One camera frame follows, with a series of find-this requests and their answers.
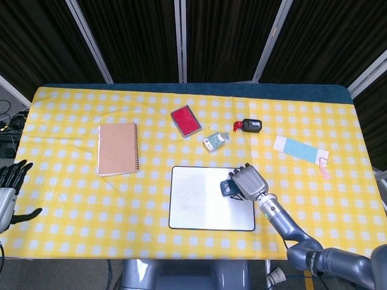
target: whiteboard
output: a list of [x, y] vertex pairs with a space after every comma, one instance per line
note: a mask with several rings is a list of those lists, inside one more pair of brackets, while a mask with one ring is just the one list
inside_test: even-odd
[[225, 197], [220, 182], [233, 168], [172, 168], [169, 226], [197, 230], [253, 231], [252, 201]]

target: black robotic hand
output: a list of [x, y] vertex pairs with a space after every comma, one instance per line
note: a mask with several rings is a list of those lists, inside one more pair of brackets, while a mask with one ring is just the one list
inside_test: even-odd
[[0, 169], [0, 233], [8, 229], [10, 225], [29, 221], [41, 213], [37, 208], [30, 214], [15, 215], [14, 209], [24, 177], [32, 168], [33, 163], [22, 160]]

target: spiral notebook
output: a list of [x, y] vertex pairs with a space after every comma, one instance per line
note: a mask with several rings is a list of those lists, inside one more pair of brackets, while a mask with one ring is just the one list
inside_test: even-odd
[[106, 124], [98, 127], [98, 175], [138, 172], [137, 125]]

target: pink tassel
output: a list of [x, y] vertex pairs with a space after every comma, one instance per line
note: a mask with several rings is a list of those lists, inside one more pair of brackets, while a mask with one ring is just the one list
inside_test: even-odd
[[327, 159], [324, 157], [320, 157], [319, 158], [320, 172], [321, 172], [322, 176], [324, 177], [324, 180], [329, 180], [329, 179], [331, 179], [331, 176], [329, 175], [329, 173], [327, 172], [325, 167], [323, 167], [323, 165], [326, 165], [326, 164], [327, 164]]

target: notebook spiral binding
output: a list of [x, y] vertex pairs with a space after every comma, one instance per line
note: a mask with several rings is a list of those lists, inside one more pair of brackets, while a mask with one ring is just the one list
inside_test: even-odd
[[134, 124], [134, 152], [135, 152], [135, 168], [139, 169], [138, 166], [138, 143], [137, 143], [137, 124]]

